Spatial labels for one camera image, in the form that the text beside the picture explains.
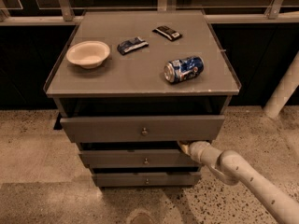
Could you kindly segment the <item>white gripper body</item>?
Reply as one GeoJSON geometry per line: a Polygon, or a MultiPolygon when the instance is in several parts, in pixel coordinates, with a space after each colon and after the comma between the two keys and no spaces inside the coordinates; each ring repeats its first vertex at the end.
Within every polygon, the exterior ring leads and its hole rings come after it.
{"type": "Polygon", "coordinates": [[[193,142],[189,145],[190,157],[193,161],[201,164],[208,164],[208,151],[210,144],[204,141],[193,142]]]}

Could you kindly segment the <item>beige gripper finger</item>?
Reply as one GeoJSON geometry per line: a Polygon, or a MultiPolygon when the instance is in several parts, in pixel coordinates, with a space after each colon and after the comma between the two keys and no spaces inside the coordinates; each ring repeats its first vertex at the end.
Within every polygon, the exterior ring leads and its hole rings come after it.
{"type": "Polygon", "coordinates": [[[190,142],[187,141],[178,141],[178,145],[181,148],[181,150],[186,154],[190,154],[190,142]]]}

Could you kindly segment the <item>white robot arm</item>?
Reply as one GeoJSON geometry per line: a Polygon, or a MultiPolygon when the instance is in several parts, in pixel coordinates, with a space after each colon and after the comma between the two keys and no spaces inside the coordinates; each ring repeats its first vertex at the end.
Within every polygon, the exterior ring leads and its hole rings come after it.
{"type": "Polygon", "coordinates": [[[204,164],[226,185],[241,182],[260,201],[278,224],[299,224],[299,202],[259,174],[240,154],[219,150],[206,141],[178,141],[193,161],[204,164]]]}

